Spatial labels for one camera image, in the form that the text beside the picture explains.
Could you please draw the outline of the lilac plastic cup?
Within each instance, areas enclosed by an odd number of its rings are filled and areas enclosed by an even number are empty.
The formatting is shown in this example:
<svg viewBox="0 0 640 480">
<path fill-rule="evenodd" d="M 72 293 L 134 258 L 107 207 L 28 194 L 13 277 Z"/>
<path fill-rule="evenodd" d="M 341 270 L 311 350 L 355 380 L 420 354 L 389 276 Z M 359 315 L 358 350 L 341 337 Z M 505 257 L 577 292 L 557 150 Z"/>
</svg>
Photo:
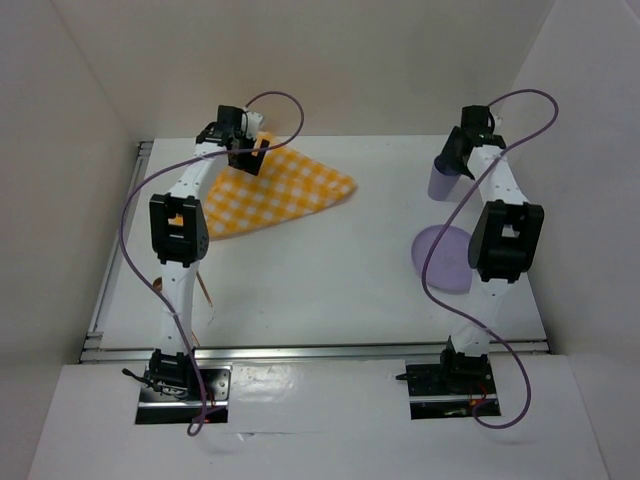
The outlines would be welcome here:
<svg viewBox="0 0 640 480">
<path fill-rule="evenodd" d="M 428 195 L 434 201 L 444 201 L 456 185 L 461 174 L 457 172 L 443 154 L 438 155 L 433 162 Z"/>
</svg>

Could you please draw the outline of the aluminium front rail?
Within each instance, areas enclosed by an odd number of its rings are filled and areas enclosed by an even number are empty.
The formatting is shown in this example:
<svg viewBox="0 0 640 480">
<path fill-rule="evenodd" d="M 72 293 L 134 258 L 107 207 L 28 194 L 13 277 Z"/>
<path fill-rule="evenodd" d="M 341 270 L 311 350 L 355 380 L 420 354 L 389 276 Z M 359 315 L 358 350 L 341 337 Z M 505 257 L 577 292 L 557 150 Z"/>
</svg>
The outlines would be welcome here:
<svg viewBox="0 0 640 480">
<path fill-rule="evenodd" d="M 444 348 L 445 345 L 442 343 L 200 348 L 196 350 L 195 358 L 198 362 L 219 363 L 409 359 L 428 356 L 438 359 Z M 149 349 L 101 348 L 96 341 L 87 340 L 79 362 L 86 364 L 147 362 L 151 353 Z"/>
</svg>

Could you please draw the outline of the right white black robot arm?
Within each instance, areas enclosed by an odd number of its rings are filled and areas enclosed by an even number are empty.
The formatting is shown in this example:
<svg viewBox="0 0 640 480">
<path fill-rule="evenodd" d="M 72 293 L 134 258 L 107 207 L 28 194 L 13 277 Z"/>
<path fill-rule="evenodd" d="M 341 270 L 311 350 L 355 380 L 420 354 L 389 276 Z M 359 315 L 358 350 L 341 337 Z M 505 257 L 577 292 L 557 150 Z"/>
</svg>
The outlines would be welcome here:
<svg viewBox="0 0 640 480">
<path fill-rule="evenodd" d="M 497 324 L 503 297 L 534 259 L 544 210 L 521 192 L 507 160 L 506 143 L 495 133 L 490 108 L 481 105 L 462 109 L 460 124 L 449 134 L 435 158 L 429 195 L 444 200 L 461 176 L 479 180 L 483 210 L 467 248 L 473 271 L 470 290 L 472 315 L 484 324 L 465 325 L 453 333 L 446 351 L 453 358 L 440 363 L 436 379 L 448 392 L 460 391 L 471 379 L 465 361 L 484 362 L 489 353 L 487 328 Z"/>
</svg>

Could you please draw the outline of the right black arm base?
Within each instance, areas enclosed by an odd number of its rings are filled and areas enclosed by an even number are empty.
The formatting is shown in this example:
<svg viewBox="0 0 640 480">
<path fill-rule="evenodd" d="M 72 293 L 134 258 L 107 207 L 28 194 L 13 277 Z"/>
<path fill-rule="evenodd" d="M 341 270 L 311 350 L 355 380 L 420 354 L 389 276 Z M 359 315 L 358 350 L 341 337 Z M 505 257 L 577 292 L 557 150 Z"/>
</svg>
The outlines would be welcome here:
<svg viewBox="0 0 640 480">
<path fill-rule="evenodd" d="M 488 357 L 466 358 L 445 349 L 437 363 L 407 363 L 395 380 L 404 382 L 412 420 L 501 415 Z"/>
</svg>

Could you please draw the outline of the copper spoon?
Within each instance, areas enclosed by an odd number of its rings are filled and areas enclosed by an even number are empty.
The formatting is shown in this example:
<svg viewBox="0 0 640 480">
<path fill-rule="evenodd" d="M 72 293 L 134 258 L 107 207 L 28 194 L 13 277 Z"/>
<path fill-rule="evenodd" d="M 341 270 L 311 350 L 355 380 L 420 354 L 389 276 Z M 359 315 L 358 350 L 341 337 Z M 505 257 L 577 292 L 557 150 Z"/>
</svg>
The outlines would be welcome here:
<svg viewBox="0 0 640 480">
<path fill-rule="evenodd" d="M 162 293 L 162 291 L 163 291 L 163 283 L 162 283 L 162 278 L 161 277 L 158 277 L 158 278 L 153 280 L 152 288 L 156 293 L 158 293 L 158 294 Z"/>
</svg>

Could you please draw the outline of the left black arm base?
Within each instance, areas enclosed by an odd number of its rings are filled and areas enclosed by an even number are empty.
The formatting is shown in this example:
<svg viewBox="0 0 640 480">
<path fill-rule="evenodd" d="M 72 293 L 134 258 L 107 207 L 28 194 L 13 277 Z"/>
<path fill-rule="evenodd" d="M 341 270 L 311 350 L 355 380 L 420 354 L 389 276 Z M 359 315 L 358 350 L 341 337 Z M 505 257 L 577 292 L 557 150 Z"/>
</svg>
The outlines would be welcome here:
<svg viewBox="0 0 640 480">
<path fill-rule="evenodd" d="M 137 425 L 189 424 L 201 413 L 203 402 L 193 365 L 186 354 L 167 355 L 156 349 L 143 374 L 128 368 L 122 374 L 138 382 Z M 200 369 L 206 400 L 205 424 L 228 421 L 230 366 Z"/>
</svg>

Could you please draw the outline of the yellow white checkered cloth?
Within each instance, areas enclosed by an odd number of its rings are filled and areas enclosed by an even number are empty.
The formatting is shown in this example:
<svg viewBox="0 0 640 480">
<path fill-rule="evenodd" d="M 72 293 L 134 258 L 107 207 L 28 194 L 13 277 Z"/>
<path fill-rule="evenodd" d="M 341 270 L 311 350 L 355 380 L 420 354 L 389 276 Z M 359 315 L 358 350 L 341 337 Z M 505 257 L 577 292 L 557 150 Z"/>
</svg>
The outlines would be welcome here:
<svg viewBox="0 0 640 480">
<path fill-rule="evenodd" d="M 231 167 L 218 174 L 203 202 L 209 237 L 237 236 L 315 214 L 356 188 L 351 176 L 281 147 L 265 154 L 256 176 Z"/>
</svg>

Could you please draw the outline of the copper fork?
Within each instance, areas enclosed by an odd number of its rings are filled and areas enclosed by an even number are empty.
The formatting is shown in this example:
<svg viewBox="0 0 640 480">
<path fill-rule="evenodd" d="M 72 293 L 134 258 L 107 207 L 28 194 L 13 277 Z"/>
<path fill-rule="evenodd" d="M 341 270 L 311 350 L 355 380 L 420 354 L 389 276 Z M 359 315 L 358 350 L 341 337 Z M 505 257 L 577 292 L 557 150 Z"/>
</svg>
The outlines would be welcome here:
<svg viewBox="0 0 640 480">
<path fill-rule="evenodd" d="M 200 289 L 201 289 L 201 291 L 202 291 L 202 293 L 204 295 L 204 298 L 207 301 L 207 304 L 209 305 L 210 308 L 213 308 L 212 298 L 211 298 L 211 296 L 209 294 L 209 291 L 208 291 L 208 289 L 206 287 L 206 284 L 205 284 L 205 282 L 204 282 L 204 280 L 203 280 L 203 278 L 202 278 L 202 276 L 201 276 L 199 271 L 196 271 L 196 279 L 197 279 L 198 284 L 200 286 Z"/>
</svg>

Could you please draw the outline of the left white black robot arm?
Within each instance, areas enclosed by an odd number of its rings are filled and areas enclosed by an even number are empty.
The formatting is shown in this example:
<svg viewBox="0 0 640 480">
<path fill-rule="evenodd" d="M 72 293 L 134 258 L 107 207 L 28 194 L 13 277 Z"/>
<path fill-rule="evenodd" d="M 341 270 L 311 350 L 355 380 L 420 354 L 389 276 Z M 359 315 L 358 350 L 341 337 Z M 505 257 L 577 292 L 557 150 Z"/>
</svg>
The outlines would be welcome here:
<svg viewBox="0 0 640 480">
<path fill-rule="evenodd" d="M 194 346 L 192 309 L 197 269 L 209 248 L 203 202 L 227 166 L 257 175 L 269 145 L 258 138 L 264 116 L 246 108 L 221 105 L 217 119 L 196 137 L 199 159 L 165 194 L 149 202 L 152 248 L 161 264 L 162 294 L 171 304 L 162 313 L 158 348 L 165 355 L 185 354 Z"/>
</svg>

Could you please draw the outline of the lilac plastic plate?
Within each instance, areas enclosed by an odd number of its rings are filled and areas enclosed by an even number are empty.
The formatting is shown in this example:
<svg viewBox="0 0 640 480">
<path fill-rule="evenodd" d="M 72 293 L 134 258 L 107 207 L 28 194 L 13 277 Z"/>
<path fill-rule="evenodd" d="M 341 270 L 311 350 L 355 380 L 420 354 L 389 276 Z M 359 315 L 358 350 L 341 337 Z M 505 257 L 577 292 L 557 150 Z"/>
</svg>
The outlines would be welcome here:
<svg viewBox="0 0 640 480">
<path fill-rule="evenodd" d="M 421 276 L 424 262 L 432 244 L 442 229 L 432 225 L 420 231 L 411 245 L 411 259 L 415 273 Z M 468 264 L 471 235 L 451 226 L 444 233 L 431 257 L 427 270 L 427 284 L 445 293 L 466 294 L 472 285 L 472 270 Z"/>
</svg>

